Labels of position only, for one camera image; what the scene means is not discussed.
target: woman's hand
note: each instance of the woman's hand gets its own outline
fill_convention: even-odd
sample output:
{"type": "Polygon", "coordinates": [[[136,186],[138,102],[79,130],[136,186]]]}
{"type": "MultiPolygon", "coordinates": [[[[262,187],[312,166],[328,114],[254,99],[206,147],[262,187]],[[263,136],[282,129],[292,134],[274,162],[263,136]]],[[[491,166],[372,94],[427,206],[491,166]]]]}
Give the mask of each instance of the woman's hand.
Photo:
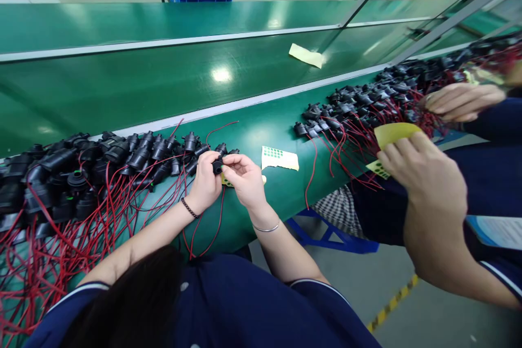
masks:
{"type": "Polygon", "coordinates": [[[377,157],[406,188],[410,202],[465,217],[468,189],[464,177],[455,161],[439,150],[424,133],[416,132],[409,139],[387,145],[377,157]]]}
{"type": "Polygon", "coordinates": [[[207,151],[197,160],[196,177],[185,202],[196,215],[201,215],[221,193],[221,176],[214,175],[212,163],[219,157],[217,151],[207,151]]]}
{"type": "Polygon", "coordinates": [[[235,187],[239,202],[249,211],[264,207],[266,202],[261,168],[249,157],[231,154],[223,157],[223,175],[235,187]]]}
{"type": "Polygon", "coordinates": [[[479,113],[506,99],[506,94],[494,84],[450,84],[426,96],[426,109],[442,116],[444,121],[470,122],[479,113]]]}

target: navy blue shirt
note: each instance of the navy blue shirt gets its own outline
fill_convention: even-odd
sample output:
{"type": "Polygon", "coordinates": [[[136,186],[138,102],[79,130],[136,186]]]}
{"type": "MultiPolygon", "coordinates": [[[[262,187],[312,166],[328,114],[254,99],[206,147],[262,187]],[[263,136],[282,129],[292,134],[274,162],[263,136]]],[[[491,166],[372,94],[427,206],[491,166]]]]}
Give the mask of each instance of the navy blue shirt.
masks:
{"type": "MultiPolygon", "coordinates": [[[[468,214],[522,218],[522,98],[508,98],[466,123],[464,130],[490,142],[452,148],[468,186],[468,214]]],[[[379,243],[404,246],[406,189],[394,179],[373,191],[353,182],[353,198],[364,235],[379,243]]],[[[473,257],[522,302],[522,252],[486,246],[464,224],[473,257]]]]}
{"type": "MultiPolygon", "coordinates": [[[[57,303],[29,338],[27,348],[56,348],[84,306],[109,287],[76,288],[57,303]]],[[[183,272],[173,346],[380,347],[347,300],[311,279],[285,285],[244,258],[198,259],[183,272]]]]}

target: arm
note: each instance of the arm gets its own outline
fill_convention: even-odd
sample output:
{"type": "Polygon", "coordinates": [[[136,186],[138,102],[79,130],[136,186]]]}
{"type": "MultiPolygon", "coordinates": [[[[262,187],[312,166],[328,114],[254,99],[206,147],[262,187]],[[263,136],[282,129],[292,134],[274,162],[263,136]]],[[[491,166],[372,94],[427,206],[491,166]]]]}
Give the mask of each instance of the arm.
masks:
{"type": "Polygon", "coordinates": [[[227,155],[223,158],[223,174],[235,187],[239,201],[248,210],[263,254],[272,274],[284,283],[309,278],[328,283],[315,261],[295,240],[266,202],[261,169],[244,155],[227,155]]]}
{"type": "Polygon", "coordinates": [[[426,109],[486,140],[522,140],[522,99],[493,84],[450,84],[426,97],[426,109]]]}
{"type": "Polygon", "coordinates": [[[467,188],[457,164],[423,133],[386,146],[378,157],[408,191],[404,239],[419,276],[457,295],[520,309],[466,247],[467,188]]]}
{"type": "MultiPolygon", "coordinates": [[[[187,205],[197,215],[210,207],[221,193],[221,177],[214,176],[212,169],[212,162],[218,156],[219,153],[208,151],[199,157],[194,185],[185,198],[187,205]]],[[[102,260],[78,285],[91,281],[114,284],[133,263],[171,243],[193,220],[194,217],[185,206],[177,203],[102,260]]]]}

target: yellow sticker sheet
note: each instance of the yellow sticker sheet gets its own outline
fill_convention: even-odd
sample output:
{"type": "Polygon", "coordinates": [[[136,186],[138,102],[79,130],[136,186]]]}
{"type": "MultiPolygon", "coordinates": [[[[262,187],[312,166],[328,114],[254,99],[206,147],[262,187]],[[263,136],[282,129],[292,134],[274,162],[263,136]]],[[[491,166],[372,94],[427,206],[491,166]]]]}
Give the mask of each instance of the yellow sticker sheet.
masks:
{"type": "Polygon", "coordinates": [[[288,54],[304,63],[315,65],[317,68],[322,67],[323,58],[321,53],[311,52],[295,43],[292,43],[288,54]]]}
{"type": "MultiPolygon", "coordinates": [[[[266,183],[266,177],[264,175],[261,176],[261,178],[263,179],[263,185],[266,183]]],[[[229,188],[233,188],[234,185],[232,185],[226,178],[225,178],[225,175],[223,173],[221,173],[221,183],[223,185],[227,185],[229,188]]]]}
{"type": "Polygon", "coordinates": [[[299,160],[295,153],[263,146],[261,151],[261,170],[268,166],[284,167],[285,169],[299,171],[299,160]]]}
{"type": "Polygon", "coordinates": [[[384,169],[382,163],[379,160],[366,165],[371,171],[373,171],[378,176],[383,177],[384,179],[388,179],[390,177],[390,173],[384,169]]]}
{"type": "Polygon", "coordinates": [[[422,132],[417,125],[407,122],[397,122],[381,125],[374,129],[375,137],[380,149],[388,144],[395,143],[399,139],[407,139],[415,132],[422,132]]]}

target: paper document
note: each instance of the paper document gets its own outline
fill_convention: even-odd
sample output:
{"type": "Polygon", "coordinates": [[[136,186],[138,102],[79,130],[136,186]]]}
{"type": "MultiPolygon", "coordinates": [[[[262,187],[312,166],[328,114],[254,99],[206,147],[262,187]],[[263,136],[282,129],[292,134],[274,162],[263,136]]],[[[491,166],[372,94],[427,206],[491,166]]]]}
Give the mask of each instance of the paper document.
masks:
{"type": "Polygon", "coordinates": [[[288,52],[288,54],[304,63],[315,65],[317,68],[322,67],[323,58],[321,53],[311,52],[308,49],[296,45],[295,43],[292,43],[292,47],[290,48],[290,52],[288,52]]]}

